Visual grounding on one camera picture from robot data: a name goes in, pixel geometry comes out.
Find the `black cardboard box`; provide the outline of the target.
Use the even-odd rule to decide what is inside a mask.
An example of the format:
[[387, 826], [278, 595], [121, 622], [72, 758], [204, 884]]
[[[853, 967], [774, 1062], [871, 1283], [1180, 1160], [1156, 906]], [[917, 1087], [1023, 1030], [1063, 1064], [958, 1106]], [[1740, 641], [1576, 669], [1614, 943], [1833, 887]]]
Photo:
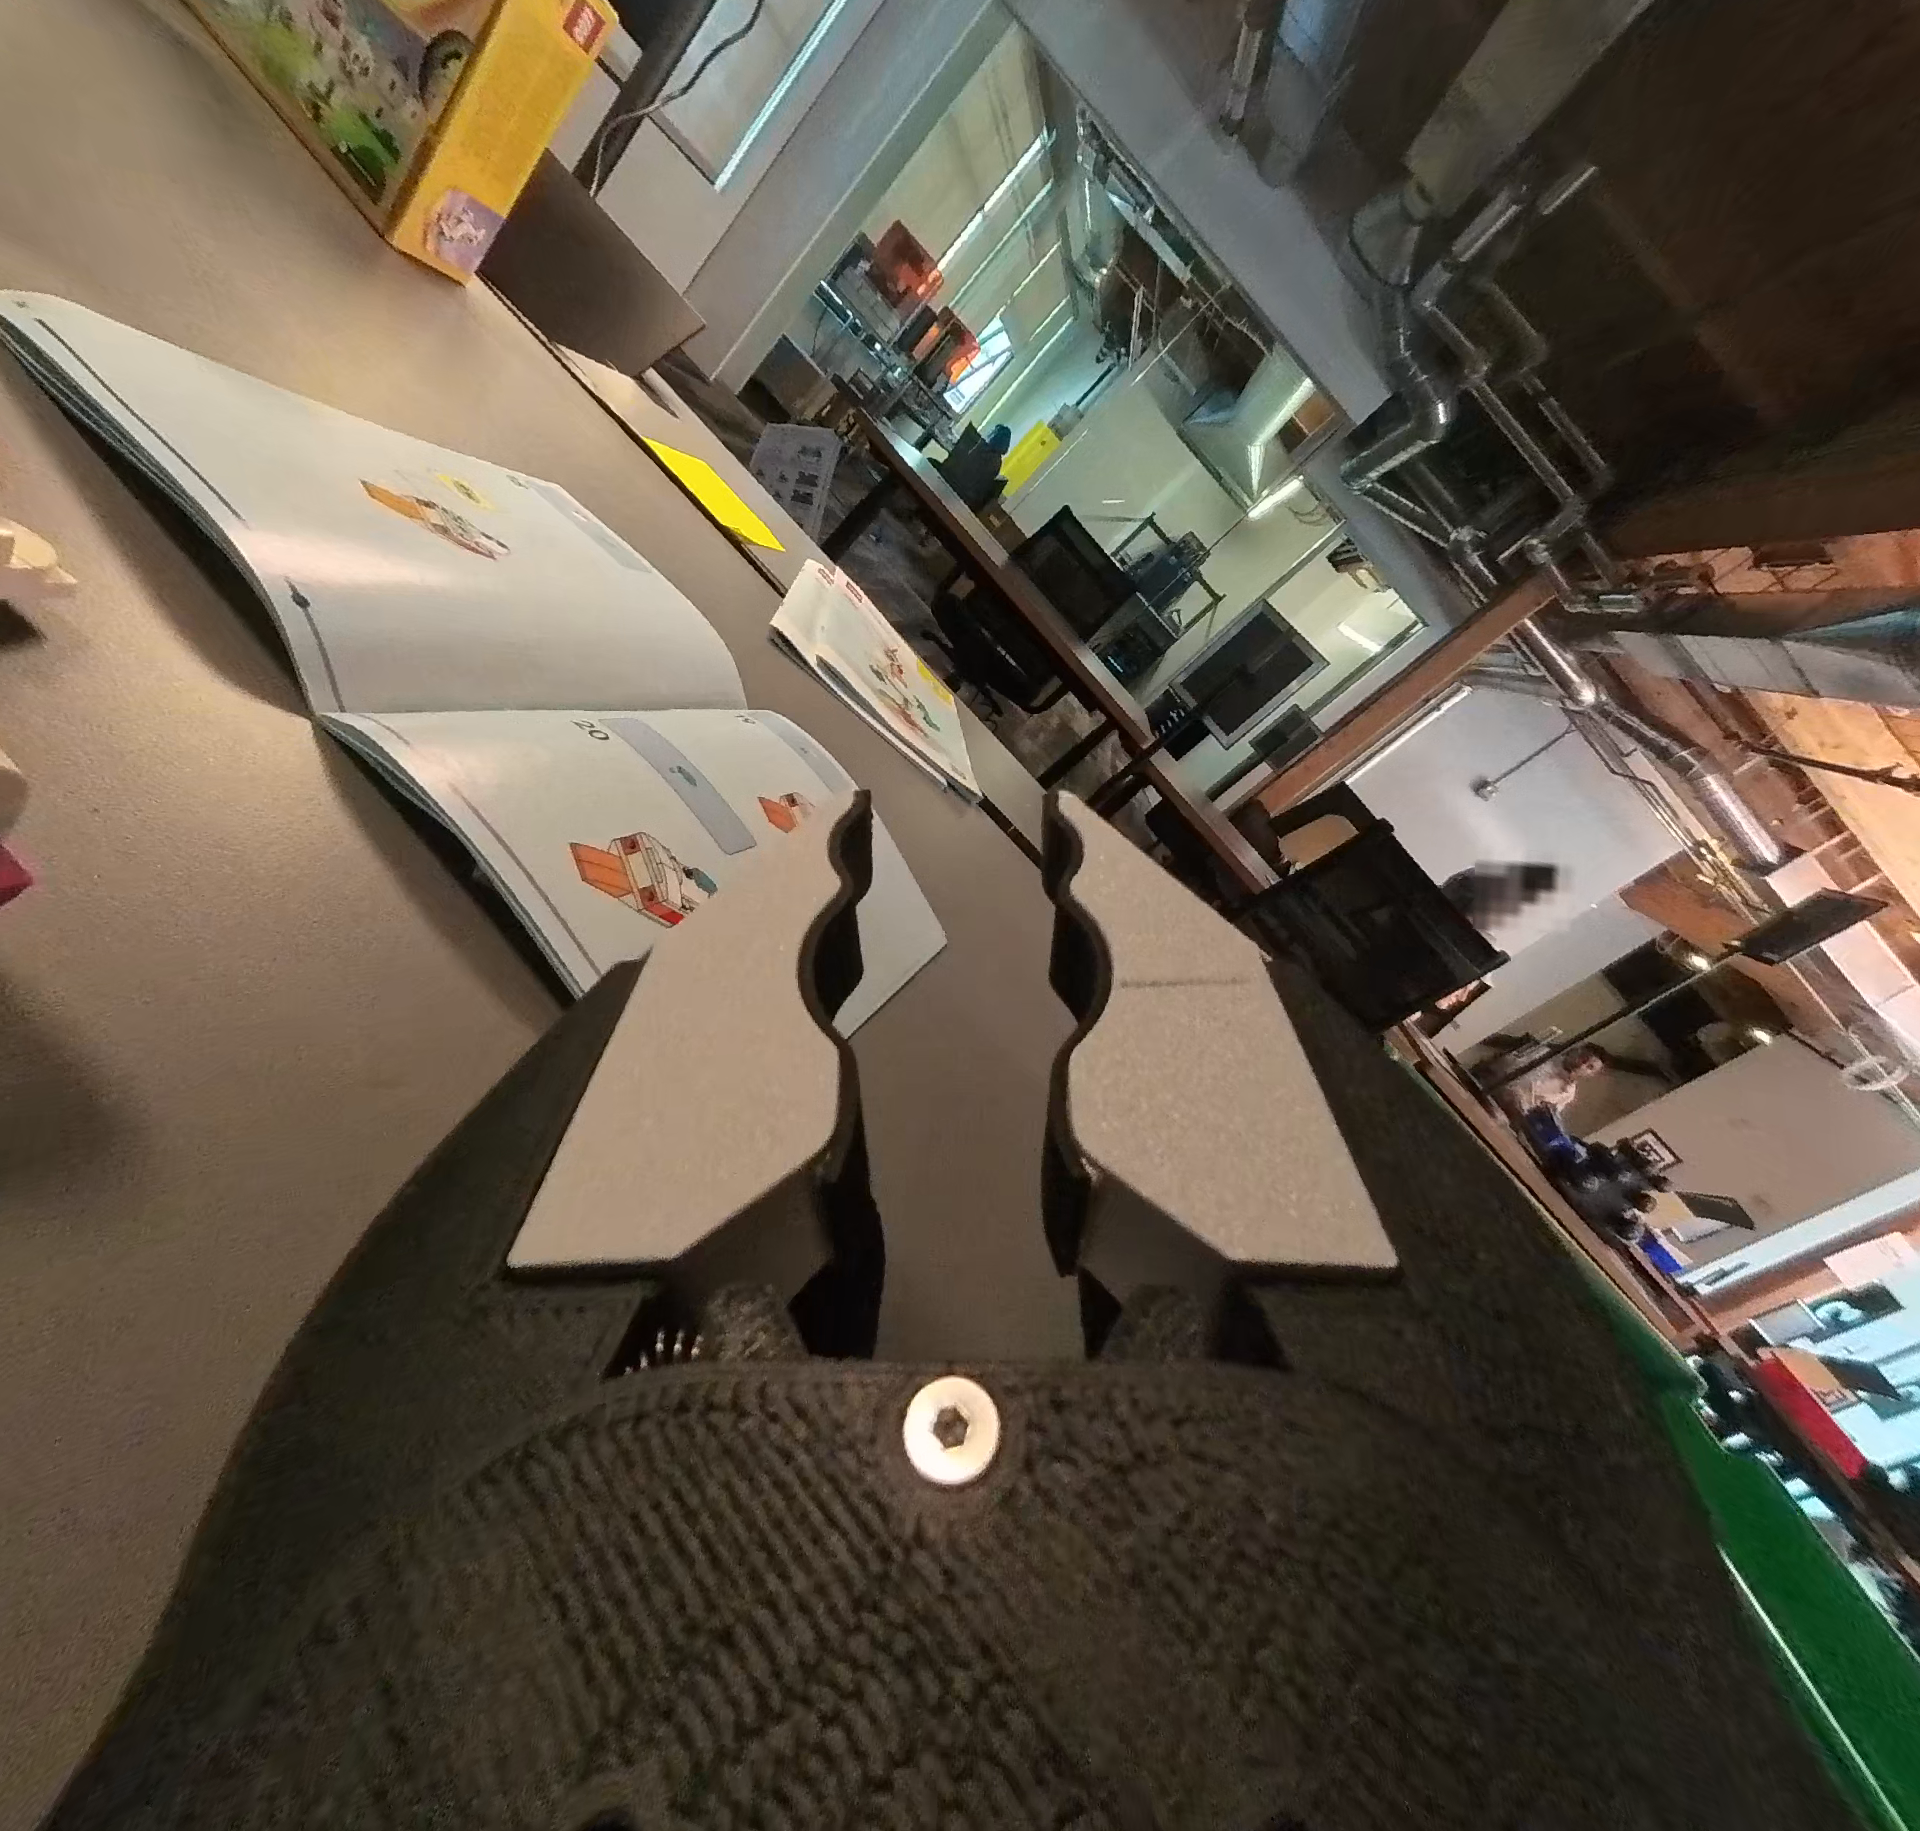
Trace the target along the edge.
[[627, 377], [706, 327], [553, 149], [492, 233], [478, 279], [550, 345]]

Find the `sheet with black silhouettes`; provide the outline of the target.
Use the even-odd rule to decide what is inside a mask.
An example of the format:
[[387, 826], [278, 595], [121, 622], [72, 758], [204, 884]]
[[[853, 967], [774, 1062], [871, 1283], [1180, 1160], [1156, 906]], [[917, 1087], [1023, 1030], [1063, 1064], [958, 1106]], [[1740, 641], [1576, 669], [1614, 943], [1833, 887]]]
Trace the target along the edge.
[[832, 427], [764, 424], [749, 452], [749, 473], [801, 533], [819, 541], [839, 452], [842, 439]]

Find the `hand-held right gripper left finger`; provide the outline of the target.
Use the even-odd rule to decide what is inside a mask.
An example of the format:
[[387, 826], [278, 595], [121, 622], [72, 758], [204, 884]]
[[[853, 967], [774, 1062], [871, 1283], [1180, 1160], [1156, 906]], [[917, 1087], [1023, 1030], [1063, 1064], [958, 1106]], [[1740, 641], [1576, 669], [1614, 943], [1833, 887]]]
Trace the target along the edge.
[[837, 1015], [865, 976], [871, 800], [832, 792], [634, 969], [508, 1272], [769, 1288], [819, 1357], [873, 1352], [873, 1193]]

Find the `open instruction booklet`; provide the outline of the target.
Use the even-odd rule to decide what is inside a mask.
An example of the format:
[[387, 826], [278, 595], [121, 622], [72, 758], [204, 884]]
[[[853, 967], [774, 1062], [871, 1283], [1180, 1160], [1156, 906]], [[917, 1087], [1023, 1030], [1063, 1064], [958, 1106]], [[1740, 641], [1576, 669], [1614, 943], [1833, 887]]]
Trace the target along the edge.
[[4, 345], [271, 620], [316, 729], [432, 817], [580, 996], [855, 784], [563, 487], [64, 297]]

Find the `yellow sticky note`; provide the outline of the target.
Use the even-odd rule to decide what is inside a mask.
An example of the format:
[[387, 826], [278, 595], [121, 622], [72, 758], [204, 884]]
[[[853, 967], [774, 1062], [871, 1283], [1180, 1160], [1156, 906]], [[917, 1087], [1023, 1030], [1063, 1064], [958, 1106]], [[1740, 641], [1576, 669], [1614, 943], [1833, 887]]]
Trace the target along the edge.
[[752, 511], [712, 462], [644, 432], [641, 432], [637, 442], [658, 470], [661, 470], [661, 473], [666, 473], [693, 507], [720, 531], [747, 548], [787, 551], [771, 526]]

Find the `green plastic bin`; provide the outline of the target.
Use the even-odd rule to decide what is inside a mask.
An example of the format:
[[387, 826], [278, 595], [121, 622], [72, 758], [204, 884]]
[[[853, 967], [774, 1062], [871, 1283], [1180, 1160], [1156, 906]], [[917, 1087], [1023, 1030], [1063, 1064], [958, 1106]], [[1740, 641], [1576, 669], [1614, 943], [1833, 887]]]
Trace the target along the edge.
[[1500, 1162], [1597, 1287], [1792, 1709], [1869, 1826], [1914, 1828], [1915, 1655], [1815, 1532], [1784, 1482], [1759, 1455], [1735, 1454], [1712, 1432], [1697, 1387], [1710, 1328], [1697, 1308], [1648, 1265], [1644, 1249], [1601, 1243], [1440, 1050], [1407, 1028], [1392, 1028], [1386, 1047]]

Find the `partly built toy brick model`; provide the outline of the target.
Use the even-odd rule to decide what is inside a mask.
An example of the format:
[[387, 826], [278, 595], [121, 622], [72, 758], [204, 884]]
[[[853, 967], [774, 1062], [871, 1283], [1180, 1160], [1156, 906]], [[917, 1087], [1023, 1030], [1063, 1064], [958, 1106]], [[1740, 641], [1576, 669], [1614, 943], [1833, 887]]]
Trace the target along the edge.
[[[16, 520], [2, 518], [2, 605], [21, 606], [71, 595], [79, 587], [59, 551]], [[2, 906], [32, 887], [32, 875], [13, 850], [13, 830], [30, 801], [30, 782], [13, 756], [2, 751]]]

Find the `black mesh office chair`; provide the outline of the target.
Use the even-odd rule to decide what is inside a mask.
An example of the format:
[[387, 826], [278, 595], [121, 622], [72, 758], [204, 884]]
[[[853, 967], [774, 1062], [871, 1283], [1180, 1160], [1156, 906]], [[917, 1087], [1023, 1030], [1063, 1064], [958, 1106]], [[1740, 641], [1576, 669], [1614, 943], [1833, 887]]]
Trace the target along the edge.
[[1435, 884], [1353, 790], [1335, 787], [1278, 812], [1241, 810], [1277, 875], [1246, 906], [1258, 935], [1309, 967], [1368, 1030], [1454, 1012], [1506, 954]]

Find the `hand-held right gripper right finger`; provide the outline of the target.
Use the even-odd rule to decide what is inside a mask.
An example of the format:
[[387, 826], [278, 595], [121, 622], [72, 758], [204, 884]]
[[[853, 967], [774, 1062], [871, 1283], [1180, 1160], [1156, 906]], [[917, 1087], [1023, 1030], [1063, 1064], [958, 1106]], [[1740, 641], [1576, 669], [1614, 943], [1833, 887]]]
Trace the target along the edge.
[[1389, 1288], [1394, 1243], [1258, 943], [1068, 790], [1043, 795], [1043, 1237], [1083, 1348], [1210, 1350], [1263, 1290]]

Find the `yellow toy brick set box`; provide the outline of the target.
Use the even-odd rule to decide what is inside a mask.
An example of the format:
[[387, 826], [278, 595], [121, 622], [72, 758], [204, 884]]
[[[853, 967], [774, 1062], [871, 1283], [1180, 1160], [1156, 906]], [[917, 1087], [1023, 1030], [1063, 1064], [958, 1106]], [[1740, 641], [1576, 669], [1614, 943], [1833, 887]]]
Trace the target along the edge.
[[398, 255], [471, 282], [608, 0], [182, 0]]

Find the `closed instruction booklet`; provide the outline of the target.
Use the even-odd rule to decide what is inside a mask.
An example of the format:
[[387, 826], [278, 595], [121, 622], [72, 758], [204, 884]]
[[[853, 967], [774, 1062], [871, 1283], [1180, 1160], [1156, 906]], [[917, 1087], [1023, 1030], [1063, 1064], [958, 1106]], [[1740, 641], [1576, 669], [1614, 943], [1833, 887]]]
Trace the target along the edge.
[[955, 694], [844, 571], [806, 557], [769, 635], [927, 777], [981, 803]]

